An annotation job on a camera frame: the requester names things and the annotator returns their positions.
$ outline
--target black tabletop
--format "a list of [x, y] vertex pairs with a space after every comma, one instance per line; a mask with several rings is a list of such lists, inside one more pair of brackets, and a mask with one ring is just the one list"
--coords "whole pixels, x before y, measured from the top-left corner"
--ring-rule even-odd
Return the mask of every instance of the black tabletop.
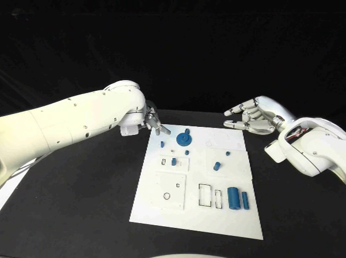
[[[160, 110], [160, 119], [222, 127], [226, 117]], [[244, 135], [262, 241], [128, 222], [150, 131], [122, 137], [115, 128], [55, 151], [29, 171], [0, 212], [0, 255], [346, 257], [346, 186], [329, 171], [309, 177], [287, 161], [274, 163], [264, 146], [277, 133]]]

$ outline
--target white board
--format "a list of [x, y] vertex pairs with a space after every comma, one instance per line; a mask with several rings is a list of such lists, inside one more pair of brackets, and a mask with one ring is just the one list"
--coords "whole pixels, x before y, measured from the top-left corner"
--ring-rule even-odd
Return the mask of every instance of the white board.
[[[262, 240], [242, 131], [180, 125], [166, 125], [166, 127], [171, 135], [157, 136], [154, 131], [151, 132], [130, 221]], [[176, 142], [176, 136], [184, 132], [186, 128], [190, 129], [192, 144], [182, 147]], [[169, 157], [166, 165], [161, 165], [161, 157]], [[166, 168], [166, 166], [173, 167], [173, 157], [177, 161], [183, 161], [180, 169]], [[216, 161], [222, 164], [219, 171], [213, 170]], [[169, 186], [171, 188], [156, 186], [160, 177], [157, 175], [163, 173], [176, 175], [174, 179], [169, 179], [174, 183]], [[183, 201], [174, 200], [170, 205], [169, 202], [163, 202], [163, 194], [167, 192], [166, 189], [171, 192], [177, 190], [173, 186], [177, 177], [182, 176], [184, 176], [184, 179], [180, 178], [184, 181], [184, 198]], [[210, 207], [199, 205], [199, 184], [210, 185]], [[229, 209], [226, 192], [229, 187], [238, 187], [239, 195], [242, 191], [248, 193], [249, 210]], [[216, 190], [221, 191], [222, 198], [218, 197]], [[215, 205], [221, 199], [222, 209], [216, 208], [219, 205]]]

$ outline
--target small blue object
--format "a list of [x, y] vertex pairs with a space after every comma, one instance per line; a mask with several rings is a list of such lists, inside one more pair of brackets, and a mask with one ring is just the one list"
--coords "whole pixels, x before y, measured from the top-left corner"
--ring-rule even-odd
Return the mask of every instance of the small blue object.
[[218, 170], [219, 170], [219, 167], [221, 167], [221, 163], [216, 162], [216, 163], [215, 163], [215, 166], [213, 166], [213, 170], [218, 171]]
[[242, 192], [242, 202], [244, 202], [244, 209], [249, 210], [249, 207], [248, 207], [248, 193], [246, 192]]
[[231, 210], [239, 210], [241, 209], [241, 203], [239, 203], [239, 193], [236, 187], [228, 188], [228, 202], [229, 202], [229, 209]]
[[180, 146], [187, 146], [192, 143], [190, 130], [186, 129], [184, 133], [180, 133], [176, 137], [176, 142]]

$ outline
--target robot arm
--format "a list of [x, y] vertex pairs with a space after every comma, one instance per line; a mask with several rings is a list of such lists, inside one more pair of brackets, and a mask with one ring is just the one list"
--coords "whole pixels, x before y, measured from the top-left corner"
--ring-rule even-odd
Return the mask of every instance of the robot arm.
[[225, 126], [257, 134], [270, 134], [274, 130], [280, 132], [278, 139], [265, 147], [265, 152], [275, 162], [287, 159], [297, 170], [309, 176], [316, 176], [329, 169], [346, 184], [343, 129], [322, 118], [296, 119], [280, 103], [265, 96], [235, 106], [225, 115], [242, 111], [244, 121], [225, 121]]
[[37, 109], [0, 117], [0, 187], [36, 157], [121, 127], [121, 135], [161, 125], [156, 107], [146, 104], [140, 86], [120, 81], [104, 90], [70, 97]]

